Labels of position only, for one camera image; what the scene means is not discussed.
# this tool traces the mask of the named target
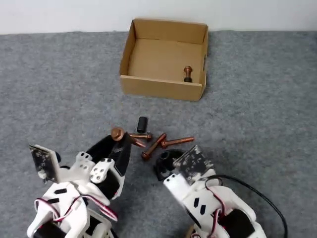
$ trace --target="gray carpet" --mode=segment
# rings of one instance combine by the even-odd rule
[[[169,139],[195,136],[218,173],[266,194],[291,238],[317,234],[317,32],[214,32],[208,84],[199,102],[126,96],[119,63],[126,33],[0,36],[1,237],[26,237],[44,186],[29,143],[72,164],[113,125],[133,132],[138,117]],[[190,148],[187,144],[177,148]],[[122,196],[111,206],[120,238],[181,238],[189,217],[134,147]],[[231,182],[269,238],[282,223],[255,194]]]

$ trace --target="metal screw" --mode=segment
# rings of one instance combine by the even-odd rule
[[[153,139],[153,135],[149,132],[146,134],[129,134],[133,138],[138,138],[138,139],[146,139],[147,141],[150,141]]]
[[[193,136],[180,138],[180,139],[177,139],[177,140],[170,140],[170,141],[163,140],[160,143],[160,145],[161,145],[162,148],[165,149],[167,146],[170,146],[170,145],[176,145],[176,144],[180,144],[180,143],[190,142],[190,141],[193,141],[193,140],[195,140],[195,138]]]
[[[124,130],[120,127],[114,127],[111,130],[111,137],[114,141],[120,141],[124,136]]]
[[[132,140],[132,144],[134,144],[138,147],[141,147],[141,148],[145,148],[145,143],[143,143],[141,140],[133,138],[133,137],[130,137],[130,138]]]
[[[192,82],[192,78],[191,78],[191,73],[192,73],[193,69],[190,66],[186,66],[184,68],[184,72],[185,72],[185,78],[184,78],[184,82],[188,82],[191,83]]]
[[[150,146],[147,151],[143,151],[141,157],[143,160],[149,160],[152,152],[157,148],[157,146],[166,138],[166,133],[163,133],[159,138]]]

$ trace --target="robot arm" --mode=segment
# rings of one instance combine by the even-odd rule
[[[213,165],[193,147],[174,161],[175,173],[163,184],[195,222],[197,238],[266,238],[253,209],[219,180]]]
[[[109,135],[87,152],[79,152],[70,168],[59,167],[57,152],[30,146],[38,175],[53,184],[38,199],[37,215],[28,228],[28,237],[116,238],[111,222],[87,208],[86,199],[116,219],[106,206],[122,192],[131,144],[127,133],[120,141]]]

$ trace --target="open cardboard box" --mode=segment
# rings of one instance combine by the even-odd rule
[[[120,64],[122,91],[198,101],[206,86],[208,26],[200,23],[134,19]],[[184,67],[193,69],[184,82]]]

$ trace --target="copper bolt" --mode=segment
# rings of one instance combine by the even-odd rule
[[[143,143],[143,141],[138,140],[138,139],[133,138],[133,137],[131,137],[131,139],[132,139],[132,144],[134,144],[134,145],[136,145],[138,147],[145,148],[145,144]]]
[[[157,146],[166,138],[166,133],[163,133],[159,138],[150,146],[147,151],[143,151],[141,157],[143,160],[149,160],[152,152],[157,148]]]
[[[122,128],[114,127],[111,130],[111,137],[113,138],[114,141],[120,141],[123,138],[123,136],[124,136],[124,130]],[[141,140],[138,140],[133,137],[131,137],[131,140],[132,140],[132,144],[145,148],[145,144]]]
[[[177,139],[177,140],[170,140],[170,141],[163,140],[160,143],[160,145],[161,145],[162,148],[165,149],[167,146],[170,146],[170,145],[181,144],[181,143],[190,142],[190,141],[193,141],[193,140],[195,140],[195,138],[193,136],[180,138],[180,139]]]
[[[120,141],[124,136],[124,130],[120,127],[114,127],[111,130],[111,137],[114,141]]]
[[[149,132],[146,134],[129,134],[133,138],[138,138],[138,139],[146,139],[147,141],[150,141],[153,139],[153,135]]]
[[[190,78],[190,74],[192,73],[192,71],[193,71],[193,69],[190,67],[190,66],[186,66],[185,68],[184,68],[184,72],[185,72],[185,74],[186,74],[186,78]]]

